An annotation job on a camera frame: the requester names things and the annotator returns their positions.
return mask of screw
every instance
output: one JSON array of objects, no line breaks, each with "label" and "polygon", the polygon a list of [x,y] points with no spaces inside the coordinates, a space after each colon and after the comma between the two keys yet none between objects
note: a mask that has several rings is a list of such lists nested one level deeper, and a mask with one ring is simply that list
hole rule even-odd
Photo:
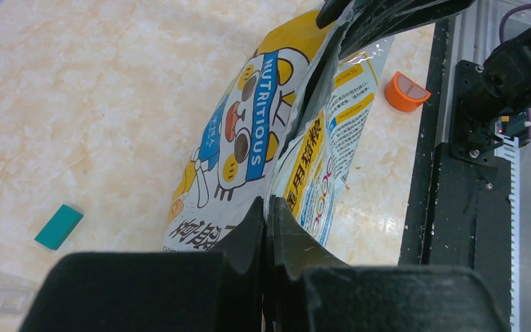
[{"label": "screw", "polygon": [[479,157],[479,150],[477,149],[473,149],[471,151],[469,151],[469,156],[473,159]]}]

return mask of green eraser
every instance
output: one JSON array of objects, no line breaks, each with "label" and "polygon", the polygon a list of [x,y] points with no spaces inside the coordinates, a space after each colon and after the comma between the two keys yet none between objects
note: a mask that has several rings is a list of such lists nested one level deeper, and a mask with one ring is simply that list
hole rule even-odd
[{"label": "green eraser", "polygon": [[35,237],[35,241],[40,242],[51,250],[57,250],[82,217],[83,214],[77,210],[67,205],[61,206]]}]

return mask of beige marble surface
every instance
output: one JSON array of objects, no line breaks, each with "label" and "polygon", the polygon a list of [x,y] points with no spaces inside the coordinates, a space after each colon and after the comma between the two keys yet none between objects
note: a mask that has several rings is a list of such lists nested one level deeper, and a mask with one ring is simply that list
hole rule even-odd
[{"label": "beige marble surface", "polygon": [[[266,33],[318,0],[5,0],[0,6],[0,271],[41,282],[77,250],[161,248],[171,192],[214,106]],[[432,27],[396,37],[382,82],[424,84]],[[329,249],[398,259],[420,110],[374,102]],[[62,203],[56,251],[33,241]],[[1,316],[12,331],[19,316]]]}]

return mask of purple cable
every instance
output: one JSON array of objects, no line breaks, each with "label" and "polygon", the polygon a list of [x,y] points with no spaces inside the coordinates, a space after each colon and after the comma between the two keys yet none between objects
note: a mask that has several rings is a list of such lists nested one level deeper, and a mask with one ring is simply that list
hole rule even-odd
[{"label": "purple cable", "polygon": [[529,3],[528,5],[522,5],[522,6],[518,6],[514,9],[512,9],[511,11],[507,12],[503,17],[502,17],[502,21],[500,22],[500,42],[503,43],[505,42],[505,32],[504,32],[504,29],[505,29],[505,22],[507,21],[507,19],[510,18],[510,16],[516,14],[517,12],[521,12],[523,10],[529,10],[531,9],[531,3]]},{"label": "purple cable", "polygon": [[[529,10],[529,9],[531,9],[531,3],[529,3],[527,5],[518,6],[518,7],[514,8],[514,9],[510,10],[509,12],[507,12],[502,17],[502,20],[500,22],[500,29],[499,29],[500,43],[505,42],[505,24],[506,24],[507,20],[510,18],[510,16],[516,14],[517,12],[521,12],[523,10]],[[531,122],[530,109],[526,110],[526,117],[527,117],[528,121]],[[527,132],[527,135],[528,135],[528,139],[531,139],[531,125],[528,127],[526,132]]]}]

